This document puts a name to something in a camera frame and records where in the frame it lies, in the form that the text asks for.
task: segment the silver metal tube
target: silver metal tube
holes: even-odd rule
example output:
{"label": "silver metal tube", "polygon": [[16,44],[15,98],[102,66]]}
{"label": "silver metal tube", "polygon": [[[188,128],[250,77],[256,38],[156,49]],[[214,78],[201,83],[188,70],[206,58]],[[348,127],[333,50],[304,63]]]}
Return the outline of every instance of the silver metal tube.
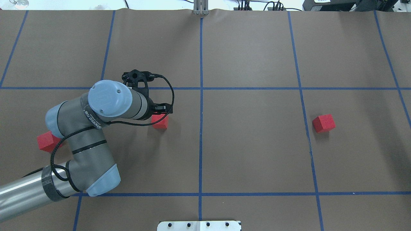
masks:
{"label": "silver metal tube", "polygon": [[[66,177],[64,170],[57,171]],[[54,185],[63,196],[76,193],[67,181],[60,181],[52,174]],[[23,177],[0,187],[0,222],[51,203],[42,185],[42,171]]]}

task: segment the red block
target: red block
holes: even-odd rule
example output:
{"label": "red block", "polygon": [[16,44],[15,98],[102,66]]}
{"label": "red block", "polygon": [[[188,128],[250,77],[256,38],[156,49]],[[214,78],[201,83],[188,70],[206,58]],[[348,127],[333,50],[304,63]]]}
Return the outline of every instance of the red block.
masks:
{"label": "red block", "polygon": [[[157,120],[163,118],[164,115],[152,115],[151,116],[151,122],[156,122]],[[162,121],[153,124],[153,128],[155,129],[167,129],[167,126],[169,125],[169,116],[166,116]]]}
{"label": "red block", "polygon": [[317,133],[329,132],[335,128],[335,122],[331,114],[320,115],[312,121]]}
{"label": "red block", "polygon": [[60,140],[60,138],[53,136],[51,131],[48,131],[44,134],[37,136],[37,143],[39,144],[39,149],[46,152],[52,152]]}

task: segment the light blue cap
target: light blue cap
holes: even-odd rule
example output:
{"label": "light blue cap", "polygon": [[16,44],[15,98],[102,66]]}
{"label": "light blue cap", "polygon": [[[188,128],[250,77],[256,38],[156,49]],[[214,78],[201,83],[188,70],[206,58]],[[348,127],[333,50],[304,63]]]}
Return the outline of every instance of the light blue cap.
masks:
{"label": "light blue cap", "polygon": [[60,107],[61,105],[63,105],[63,103],[54,106],[46,113],[46,126],[51,131],[51,133],[58,138],[64,137],[58,129],[57,125],[58,111],[60,110]]}
{"label": "light blue cap", "polygon": [[124,114],[133,102],[130,89],[116,81],[98,81],[88,93],[88,104],[93,111],[105,117]]}
{"label": "light blue cap", "polygon": [[87,193],[89,196],[101,195],[117,187],[120,181],[117,164],[114,164],[87,189]]}

